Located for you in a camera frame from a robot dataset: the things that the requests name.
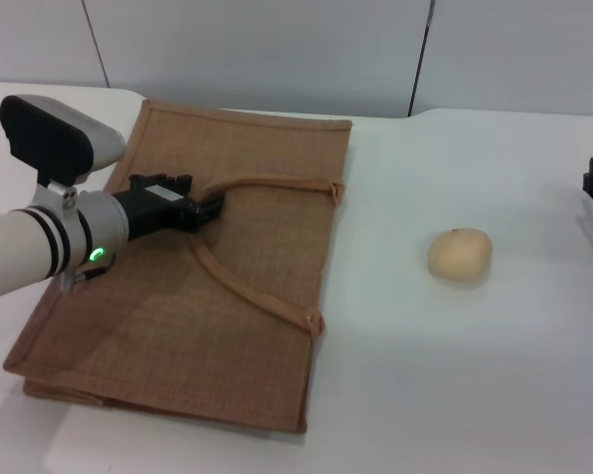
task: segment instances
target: jute bag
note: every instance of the jute bag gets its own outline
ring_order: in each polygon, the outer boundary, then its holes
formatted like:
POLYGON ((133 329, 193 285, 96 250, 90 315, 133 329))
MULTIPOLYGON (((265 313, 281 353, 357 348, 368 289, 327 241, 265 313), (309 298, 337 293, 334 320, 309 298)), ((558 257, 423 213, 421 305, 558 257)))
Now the jute bag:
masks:
POLYGON ((194 177, 219 220, 128 244, 105 276, 53 281, 4 368, 29 395, 305 431, 319 290, 351 123, 145 101, 128 176, 194 177))

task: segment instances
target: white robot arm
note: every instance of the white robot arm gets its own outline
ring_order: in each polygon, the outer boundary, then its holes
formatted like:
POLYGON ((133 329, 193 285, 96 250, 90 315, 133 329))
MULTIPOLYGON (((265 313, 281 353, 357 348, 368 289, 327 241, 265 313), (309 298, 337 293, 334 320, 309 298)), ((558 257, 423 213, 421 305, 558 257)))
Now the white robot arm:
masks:
POLYGON ((79 272, 83 264, 114 256, 129 240, 166 227, 197 232, 219 217, 223 195, 190 199, 189 175, 132 175, 126 191, 78 195, 74 185, 120 160, 125 143, 59 101, 6 97, 0 121, 11 154, 38 170, 31 204, 0 215, 0 295, 56 275, 69 290, 108 269, 79 272))

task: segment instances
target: white wall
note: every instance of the white wall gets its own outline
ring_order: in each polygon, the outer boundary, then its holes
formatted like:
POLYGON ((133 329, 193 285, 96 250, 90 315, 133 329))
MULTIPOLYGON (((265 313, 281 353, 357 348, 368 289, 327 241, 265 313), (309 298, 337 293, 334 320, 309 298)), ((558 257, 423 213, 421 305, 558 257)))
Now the white wall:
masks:
POLYGON ((437 0, 413 113, 593 115, 593 0, 437 0))
POLYGON ((404 117, 429 0, 87 0, 112 87, 214 107, 404 117))
POLYGON ((105 86, 80 0, 0 0, 0 81, 105 86))

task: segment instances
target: green led light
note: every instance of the green led light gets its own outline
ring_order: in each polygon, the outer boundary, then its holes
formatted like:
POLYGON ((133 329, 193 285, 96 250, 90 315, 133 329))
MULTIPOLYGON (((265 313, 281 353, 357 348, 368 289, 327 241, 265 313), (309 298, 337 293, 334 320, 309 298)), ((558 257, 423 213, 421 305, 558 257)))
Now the green led light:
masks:
POLYGON ((106 255, 106 249, 99 247, 98 249, 93 250, 92 254, 90 254, 90 262, 96 262, 104 255, 106 255))

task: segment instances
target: white table surface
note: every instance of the white table surface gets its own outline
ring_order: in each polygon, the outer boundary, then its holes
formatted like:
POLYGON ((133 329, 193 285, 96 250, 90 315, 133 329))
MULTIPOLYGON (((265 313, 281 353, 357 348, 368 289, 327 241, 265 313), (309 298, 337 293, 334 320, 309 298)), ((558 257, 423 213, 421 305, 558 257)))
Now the white table surface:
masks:
MULTIPOLYGON (((0 84, 0 101, 15 93, 55 97, 124 136, 141 99, 0 84)), ((25 397, 1 366, 40 283, 0 298, 0 473, 593 473, 593 203, 581 191, 593 118, 352 120, 307 434, 25 397), (477 287, 425 270, 430 239, 456 226, 494 242, 477 287)), ((0 127, 0 212, 34 186, 0 127)))

